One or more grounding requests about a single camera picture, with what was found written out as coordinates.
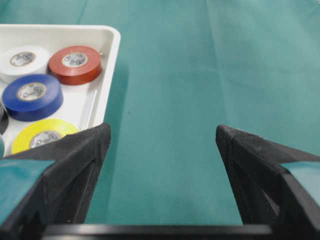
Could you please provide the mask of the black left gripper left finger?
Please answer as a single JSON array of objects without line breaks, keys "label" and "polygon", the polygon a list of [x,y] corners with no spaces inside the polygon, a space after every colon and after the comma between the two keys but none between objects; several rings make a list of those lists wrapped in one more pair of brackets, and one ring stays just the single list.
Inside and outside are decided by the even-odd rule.
[{"label": "black left gripper left finger", "polygon": [[82,224],[111,143],[106,122],[0,160],[0,237],[36,239],[51,224]]}]

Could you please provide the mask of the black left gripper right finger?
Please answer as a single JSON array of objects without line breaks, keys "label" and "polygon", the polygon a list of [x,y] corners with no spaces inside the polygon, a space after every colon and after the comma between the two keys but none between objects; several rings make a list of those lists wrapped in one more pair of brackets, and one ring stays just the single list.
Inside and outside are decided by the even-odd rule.
[{"label": "black left gripper right finger", "polygon": [[295,175],[305,170],[315,183],[320,158],[228,125],[215,142],[246,227],[254,238],[317,240],[320,205]]}]

